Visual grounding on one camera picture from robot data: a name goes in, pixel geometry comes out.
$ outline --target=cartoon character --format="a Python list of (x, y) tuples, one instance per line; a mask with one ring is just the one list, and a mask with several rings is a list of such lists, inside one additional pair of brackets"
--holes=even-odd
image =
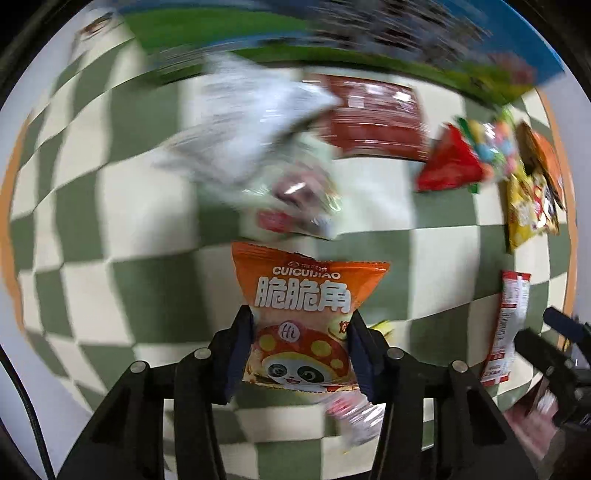
[(330, 391), (349, 373), (349, 357), (339, 341), (292, 321), (263, 328), (255, 353), (264, 376), (291, 390)]

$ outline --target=candy bag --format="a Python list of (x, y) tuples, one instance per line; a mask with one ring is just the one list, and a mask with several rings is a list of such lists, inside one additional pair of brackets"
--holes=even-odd
[(318, 261), (241, 242), (232, 256), (255, 319), (243, 380), (315, 393), (356, 388), (347, 326), (389, 263)]
[(417, 190), (456, 189), (479, 182), (485, 171), (472, 147), (452, 124), (445, 124), (431, 158), (417, 177)]
[(242, 235), (272, 241), (289, 233), (332, 240), (341, 210), (332, 160), (339, 149), (309, 133), (294, 135), (269, 153), (242, 191)]
[(517, 126), (517, 140), (526, 168), (533, 170), (536, 166), (540, 166), (544, 170), (556, 202), (564, 208), (562, 173), (556, 152), (550, 142), (538, 132), (534, 132), (525, 122)]

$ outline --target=yellow snack bag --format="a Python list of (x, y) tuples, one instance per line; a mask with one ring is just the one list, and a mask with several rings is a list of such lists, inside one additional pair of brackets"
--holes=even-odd
[(241, 242), (232, 256), (255, 321), (243, 380), (316, 393), (356, 388), (347, 326), (389, 263), (318, 261)]

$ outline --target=white tile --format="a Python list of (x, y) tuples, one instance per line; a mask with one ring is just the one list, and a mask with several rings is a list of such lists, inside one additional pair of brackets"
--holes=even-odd
[(208, 343), (137, 343), (135, 357), (147, 361), (151, 367), (176, 363)]
[(252, 443), (220, 445), (220, 453), (226, 473), (245, 478), (259, 478), (256, 446)]
[(534, 377), (534, 367), (531, 363), (525, 360), (520, 354), (515, 354), (515, 362), (509, 373), (509, 380), (499, 384), (499, 391), (497, 395), (513, 390), (526, 384)]
[(532, 90), (526, 93), (523, 97), (523, 102), (525, 103), (525, 108), (527, 108), (527, 113), (534, 117), (537, 121), (542, 122), (547, 127), (550, 126), (548, 122), (548, 117), (546, 116), (546, 110), (544, 110), (544, 105), (542, 105), (542, 100), (540, 100), (540, 96), (538, 92)]
[(35, 152), (18, 172), (12, 195), (11, 219), (31, 213), (36, 207), (38, 178), (39, 155)]
[(107, 81), (107, 89), (115, 88), (147, 71), (147, 58), (135, 40), (129, 42), (117, 55)]
[(550, 279), (550, 252), (548, 235), (536, 235), (515, 249), (515, 270), (531, 273), (531, 284), (537, 285)]
[(25, 328), (31, 332), (42, 333), (43, 324), (39, 315), (35, 274), (30, 271), (21, 271), (18, 274), (18, 283), (21, 286), (22, 321)]
[(244, 408), (238, 420), (249, 442), (312, 440), (324, 436), (324, 405)]
[(322, 443), (322, 479), (331, 480), (371, 470), (378, 440), (347, 449), (341, 437), (324, 437)]
[(515, 108), (513, 105), (509, 105), (509, 111), (511, 112), (511, 115), (513, 115), (513, 120), (516, 125), (519, 125), (521, 122), (531, 125), (530, 116), (524, 111)]
[(61, 269), (70, 324), (81, 342), (131, 345), (127, 318), (109, 269), (103, 261), (71, 262)]
[(74, 382), (70, 378), (58, 377), (58, 380), (83, 409), (92, 412), (90, 405), (88, 405), (86, 399), (84, 398), (84, 396), (82, 396), (80, 390), (78, 390), (78, 388), (74, 385)]
[(33, 217), (35, 221), (33, 269), (42, 271), (59, 267), (64, 257), (57, 234), (55, 192), (51, 192), (37, 205)]
[(417, 229), (411, 242), (410, 318), (472, 300), (480, 260), (478, 226)]
[(415, 225), (407, 160), (353, 157), (333, 162), (342, 195), (339, 233), (409, 230)]
[(564, 272), (550, 279), (548, 282), (548, 307), (556, 307), (557, 310), (562, 312), (568, 279), (568, 272)]
[(556, 206), (556, 213), (558, 214), (558, 222), (559, 223), (564, 224), (569, 221), (568, 217), (566, 215), (566, 210), (563, 210), (559, 206)]
[(48, 333), (46, 338), (72, 380), (97, 393), (107, 392), (103, 382), (74, 340), (52, 333)]
[(415, 90), (423, 110), (423, 119), (427, 124), (430, 138), (439, 137), (439, 129), (442, 123), (451, 122), (455, 124), (456, 115), (465, 115), (464, 100), (457, 92), (434, 83), (409, 77), (393, 76), (392, 81), (400, 85), (410, 86)]
[(483, 362), (491, 348), (499, 316), (501, 295), (491, 295), (474, 300), (468, 314), (467, 362), (471, 367)]
[(54, 187), (60, 187), (103, 165), (111, 148), (109, 103), (105, 92), (86, 105), (64, 132), (57, 154)]
[(344, 69), (341, 67), (309, 66), (304, 69), (306, 74), (319, 73), (322, 75), (334, 75), (337, 77), (351, 77), (367, 80), (378, 80), (379, 82), (388, 82), (392, 80), (389, 73), (372, 72), (367, 69)]
[(99, 171), (97, 203), (107, 255), (138, 258), (197, 246), (195, 185), (151, 167), (145, 157)]
[(505, 223), (502, 208), (505, 199), (501, 200), (499, 186), (496, 183), (481, 184), (479, 192), (472, 194), (472, 199), (478, 225), (503, 225)]
[(53, 93), (54, 85), (51, 85), (49, 88), (45, 89), (33, 110), (31, 110), (31, 115), (29, 116), (29, 121), (35, 120), (39, 116), (39, 114), (45, 110), (45, 107), (49, 104), (49, 100), (51, 99), (51, 94)]
[(80, 75), (74, 75), (51, 98), (37, 137), (36, 148), (65, 129), (72, 120), (74, 91)]
[(124, 23), (119, 24), (105, 35), (97, 35), (87, 40), (90, 48), (82, 58), (80, 69), (87, 67), (94, 62), (103, 53), (122, 44), (124, 41), (130, 40), (134, 36), (129, 31), (129, 28)]
[(207, 318), (212, 331), (229, 328), (245, 302), (236, 279), (231, 246), (215, 245), (196, 252), (201, 285), (205, 292)]

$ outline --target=checkered floor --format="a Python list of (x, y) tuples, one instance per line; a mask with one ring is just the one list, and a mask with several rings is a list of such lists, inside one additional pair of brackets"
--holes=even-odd
[[(121, 25), (92, 38), (32, 114), (11, 209), (11, 236), (31, 344), (89, 410), (135, 359), (178, 361), (230, 325), (242, 295), (230, 242), (246, 235), (237, 212), (196, 185), (151, 168), (143, 153), (197, 114), (199, 78), (156, 86)], [(360, 70), (315, 72), (365, 76)], [(281, 69), (293, 78), (302, 69)], [(492, 112), (458, 93), (395, 75), (413, 86), (431, 137), (455, 115)], [(535, 92), (515, 102), (552, 140)], [(322, 259), (391, 262), (361, 311), (368, 324), (395, 321), (395, 344), (422, 361), (482, 367), (495, 327), (501, 269), (532, 274), (527, 325), (555, 342), (542, 321), (562, 307), (570, 257), (566, 214), (560, 236), (538, 236), (506, 253), (502, 186), (414, 193), (419, 163), (393, 158), (335, 161), (346, 219), (334, 242), (295, 237), (276, 247)], [(491, 389), (508, 408), (539, 374), (520, 358), (511, 380)], [(343, 455), (334, 423), (304, 394), (243, 384), (216, 408), (226, 470), (242, 478), (330, 479), (371, 467), (375, 442)], [(165, 456), (174, 470), (172, 403)], [(426, 401), (424, 443), (433, 437)], [(286, 469), (290, 458), (296, 469)]]

